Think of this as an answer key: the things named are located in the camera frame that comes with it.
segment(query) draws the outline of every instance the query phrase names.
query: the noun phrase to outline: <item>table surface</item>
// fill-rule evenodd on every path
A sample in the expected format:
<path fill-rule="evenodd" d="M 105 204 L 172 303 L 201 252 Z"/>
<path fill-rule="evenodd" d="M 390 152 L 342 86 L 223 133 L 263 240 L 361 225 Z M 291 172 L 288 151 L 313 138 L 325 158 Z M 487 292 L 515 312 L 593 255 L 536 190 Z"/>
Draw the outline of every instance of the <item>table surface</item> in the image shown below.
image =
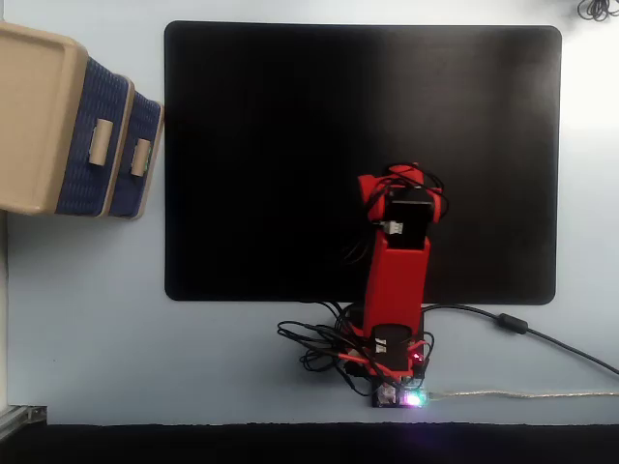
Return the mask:
<path fill-rule="evenodd" d="M 487 306 L 619 364 L 619 19 L 567 0 L 7 0 L 10 22 L 70 36 L 151 99 L 163 98 L 163 29 L 174 19 L 375 24 L 551 24 L 563 34 L 557 296 Z M 306 373 L 279 320 L 326 322 L 306 304 L 177 303 L 163 292 L 163 163 L 136 222 L 9 217 L 9 400 L 53 423 L 619 421 L 619 398 L 458 398 L 373 410 L 337 374 Z M 467 314 L 427 318 L 434 392 L 617 391 L 616 377 Z"/>

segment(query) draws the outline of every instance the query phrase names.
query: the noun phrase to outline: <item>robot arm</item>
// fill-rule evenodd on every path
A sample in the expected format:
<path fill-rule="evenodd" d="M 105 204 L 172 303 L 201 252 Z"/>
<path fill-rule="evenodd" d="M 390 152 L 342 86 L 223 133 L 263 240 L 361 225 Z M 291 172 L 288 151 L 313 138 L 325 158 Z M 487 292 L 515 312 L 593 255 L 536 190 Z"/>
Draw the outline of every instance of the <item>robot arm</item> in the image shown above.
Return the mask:
<path fill-rule="evenodd" d="M 420 351 L 410 348 L 423 339 L 419 329 L 430 248 L 427 227 L 441 218 L 442 188 L 427 187 L 416 164 L 392 165 L 385 176 L 361 176 L 359 183 L 368 219 L 380 225 L 360 332 L 370 340 L 376 362 L 401 380 L 413 377 L 416 361 L 423 360 Z"/>

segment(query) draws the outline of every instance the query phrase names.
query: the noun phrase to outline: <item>black cord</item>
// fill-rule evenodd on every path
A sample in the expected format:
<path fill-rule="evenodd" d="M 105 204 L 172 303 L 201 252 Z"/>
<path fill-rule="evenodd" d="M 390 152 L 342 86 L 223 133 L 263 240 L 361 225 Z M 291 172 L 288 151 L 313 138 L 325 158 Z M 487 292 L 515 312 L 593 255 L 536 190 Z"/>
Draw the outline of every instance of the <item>black cord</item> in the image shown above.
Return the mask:
<path fill-rule="evenodd" d="M 603 367 L 605 369 L 608 369 L 610 372 L 619 375 L 619 369 L 617 369 L 616 367 L 613 367 L 612 365 L 608 364 L 607 362 L 599 360 L 598 358 L 596 358 L 594 356 L 591 356 L 591 355 L 585 353 L 584 351 L 580 351 L 577 348 L 574 348 L 573 346 L 568 345 L 567 343 L 559 341 L 556 338 L 552 338 L 551 336 L 546 335 L 545 333 L 541 333 L 541 332 L 535 331 L 533 329 L 528 329 L 527 332 L 529 332 L 532 335 L 538 336 L 539 338 L 543 338 L 544 340 L 549 341 L 550 343 L 554 343 L 555 345 L 560 346 L 564 350 L 568 350 L 568 351 L 574 353 L 575 355 L 579 355 L 582 358 L 584 358 L 586 360 L 589 360 L 592 363 L 595 363 L 597 365 L 600 365 L 601 367 Z"/>
<path fill-rule="evenodd" d="M 305 354 L 299 358 L 299 362 L 305 370 L 310 372 L 326 372 L 330 369 L 335 369 L 354 392 L 361 396 L 370 396 L 375 393 L 375 390 L 369 392 L 360 391 L 353 382 L 351 376 L 340 365 L 344 363 L 344 360 L 339 358 L 339 354 L 348 354 L 350 351 L 354 350 L 360 358 L 368 361 L 368 367 L 373 369 L 376 377 L 380 379 L 381 384 L 390 385 L 397 390 L 406 389 L 408 391 L 417 390 L 421 387 L 423 379 L 419 385 L 411 387 L 408 383 L 399 382 L 384 374 L 373 356 L 368 353 L 371 351 L 368 348 L 373 348 L 375 342 L 370 343 L 366 338 L 355 334 L 352 323 L 347 317 L 350 306 L 344 309 L 335 302 L 316 303 L 325 306 L 333 314 L 336 319 L 333 327 L 322 324 L 304 324 L 297 321 L 281 321 L 278 323 L 279 335 L 296 341 L 307 348 Z M 297 333 L 286 326 L 299 327 L 313 333 L 313 335 Z M 429 356 L 434 347 L 434 335 L 431 333 L 424 334 L 428 334 L 431 339 L 429 351 L 423 364 L 423 369 L 425 371 L 429 363 Z M 362 376 L 362 378 L 371 382 L 369 376 Z"/>
<path fill-rule="evenodd" d="M 619 15 L 619 9 L 614 11 L 610 9 L 610 0 L 581 0 L 577 11 L 578 15 L 587 21 L 602 22 L 609 16 Z"/>
<path fill-rule="evenodd" d="M 497 325 L 499 327 L 502 327 L 503 329 L 507 329 L 511 332 L 515 332 L 517 334 L 532 334 L 534 336 L 537 336 L 543 340 L 546 340 L 550 343 L 553 343 L 561 348 L 563 348 L 564 350 L 567 350 L 571 353 L 574 353 L 575 355 L 579 355 L 582 358 L 591 361 L 592 363 L 595 363 L 597 365 L 600 365 L 601 367 L 608 369 L 610 372 L 619 375 L 619 369 L 617 369 L 616 367 L 613 367 L 612 365 L 608 364 L 607 362 L 604 362 L 602 360 L 599 360 L 598 358 L 589 355 L 588 353 L 585 353 L 584 351 L 578 350 L 577 348 L 574 348 L 573 346 L 568 345 L 567 343 L 564 343 L 562 341 L 557 340 L 556 338 L 551 337 L 550 335 L 546 335 L 545 333 L 541 333 L 539 331 L 536 331 L 534 329 L 530 329 L 529 325 L 527 324 L 526 321 L 523 321 L 521 319 L 518 319 L 514 316 L 511 316 L 509 314 L 492 314 L 491 312 L 488 311 L 484 311 L 483 309 L 479 309 L 477 307 L 473 307 L 473 306 L 467 306 L 465 304 L 432 304 L 430 306 L 425 306 L 424 308 L 422 308 L 422 313 L 426 313 L 428 311 L 433 311 L 435 309 L 457 309 L 460 311 L 466 311 L 466 312 L 472 312 L 475 314 L 480 314 L 482 316 L 488 317 L 490 319 L 492 319 L 493 321 L 495 321 L 497 323 Z"/>

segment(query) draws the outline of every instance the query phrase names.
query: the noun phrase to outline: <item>blue woven drawer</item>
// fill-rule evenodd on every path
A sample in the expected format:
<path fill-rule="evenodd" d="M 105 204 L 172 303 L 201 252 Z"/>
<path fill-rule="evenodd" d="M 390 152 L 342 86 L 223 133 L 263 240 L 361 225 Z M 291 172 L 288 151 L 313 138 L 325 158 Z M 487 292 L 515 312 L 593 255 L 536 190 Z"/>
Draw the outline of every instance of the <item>blue woven drawer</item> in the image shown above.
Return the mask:
<path fill-rule="evenodd" d="M 135 93 L 127 138 L 109 210 L 110 216 L 137 218 L 143 211 L 146 191 L 159 148 L 162 117 L 163 108 L 159 103 L 147 100 L 139 93 Z M 144 174 L 136 176 L 132 174 L 132 166 L 135 148 L 140 139 L 150 142 L 150 153 Z"/>
<path fill-rule="evenodd" d="M 95 217 L 104 213 L 132 98 L 133 85 L 128 79 L 88 59 L 57 214 Z M 89 162 L 98 119 L 113 124 L 104 165 Z"/>

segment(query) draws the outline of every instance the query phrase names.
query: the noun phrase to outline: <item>cable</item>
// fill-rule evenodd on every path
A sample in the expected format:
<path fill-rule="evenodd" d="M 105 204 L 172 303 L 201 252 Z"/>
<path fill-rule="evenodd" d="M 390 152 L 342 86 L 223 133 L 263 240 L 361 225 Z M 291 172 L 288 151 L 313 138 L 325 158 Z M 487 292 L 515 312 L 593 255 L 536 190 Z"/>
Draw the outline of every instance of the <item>cable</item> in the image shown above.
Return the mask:
<path fill-rule="evenodd" d="M 367 370 L 371 369 L 374 372 L 373 376 L 378 377 L 382 384 L 388 384 L 397 390 L 410 391 L 421 387 L 423 379 L 419 385 L 411 386 L 410 382 L 400 381 L 394 371 L 374 360 L 371 351 L 373 350 L 375 340 L 370 342 L 370 340 L 355 333 L 355 328 L 346 317 L 348 307 L 343 309 L 335 302 L 316 303 L 325 306 L 333 314 L 336 319 L 333 327 L 321 324 L 304 324 L 297 321 L 281 321 L 278 323 L 279 335 L 296 341 L 307 348 L 305 354 L 299 358 L 299 362 L 305 370 L 310 372 L 326 372 L 330 369 L 335 369 L 346 384 L 348 384 L 354 392 L 362 396 L 372 395 L 375 393 L 375 390 L 370 392 L 360 391 L 352 381 L 351 375 L 339 365 L 341 362 L 356 363 L 364 366 Z M 299 327 L 312 334 L 297 333 L 287 326 Z M 429 355 L 434 347 L 434 336 L 431 333 L 424 333 L 424 335 L 426 334 L 430 336 L 430 343 L 425 340 L 418 340 L 413 345 L 419 347 L 427 344 L 429 347 L 427 356 L 425 356 L 424 363 L 421 366 L 422 369 L 426 369 L 429 363 Z M 407 338 L 403 340 L 402 343 L 408 343 L 411 339 L 412 337 Z M 366 371 L 364 372 L 367 375 L 361 375 L 361 377 L 371 381 L 369 374 Z"/>
<path fill-rule="evenodd" d="M 597 365 L 600 365 L 604 369 L 608 369 L 610 372 L 612 372 L 614 374 L 619 375 L 619 369 L 617 369 L 616 367 L 613 367 L 612 365 L 608 364 L 607 362 L 599 360 L 598 358 L 596 358 L 594 356 L 591 356 L 591 355 L 585 353 L 584 351 L 580 351 L 577 348 L 574 348 L 573 346 L 568 345 L 567 343 L 559 341 L 556 338 L 552 338 L 551 336 L 546 335 L 545 333 L 541 333 L 541 332 L 535 331 L 533 329 L 529 329 L 527 332 L 529 332 L 532 335 L 538 336 L 539 338 L 543 338 L 544 340 L 549 341 L 550 343 L 554 343 L 555 345 L 560 346 L 564 350 L 568 350 L 568 351 L 574 353 L 575 355 L 579 355 L 582 358 L 584 358 L 586 360 L 589 360 L 590 362 L 595 363 Z"/>
<path fill-rule="evenodd" d="M 578 15 L 587 21 L 602 22 L 609 16 L 619 15 L 619 9 L 614 11 L 610 9 L 610 0 L 581 0 L 577 11 Z"/>
<path fill-rule="evenodd" d="M 526 321 L 523 321 L 522 319 L 518 319 L 509 314 L 499 314 L 499 315 L 492 314 L 491 312 L 484 311 L 483 309 L 478 309 L 473 306 L 467 306 L 465 304 L 432 304 L 430 306 L 425 306 L 424 308 L 422 308 L 422 313 L 427 313 L 428 311 L 433 311 L 435 309 L 458 309 L 461 311 L 472 312 L 475 314 L 483 315 L 495 321 L 496 324 L 503 329 L 514 332 L 516 334 L 532 334 L 543 340 L 553 343 L 563 348 L 564 350 L 574 353 L 575 355 L 579 355 L 582 358 L 589 360 L 592 363 L 600 365 L 601 367 L 609 370 L 610 372 L 614 374 L 619 375 L 619 369 L 617 369 L 616 367 L 613 367 L 607 362 L 599 360 L 598 358 L 591 356 L 588 353 L 585 353 L 584 351 L 578 350 L 577 348 L 574 348 L 573 346 L 570 346 L 567 343 L 559 341 L 556 338 L 546 335 L 545 333 L 541 333 L 534 329 L 530 329 Z"/>
<path fill-rule="evenodd" d="M 581 398 L 591 396 L 619 396 L 619 391 L 579 391 L 569 393 L 521 393 L 517 391 L 481 390 L 481 391 L 430 391 L 427 397 L 431 401 L 463 396 L 500 396 L 514 399 L 539 398 Z"/>

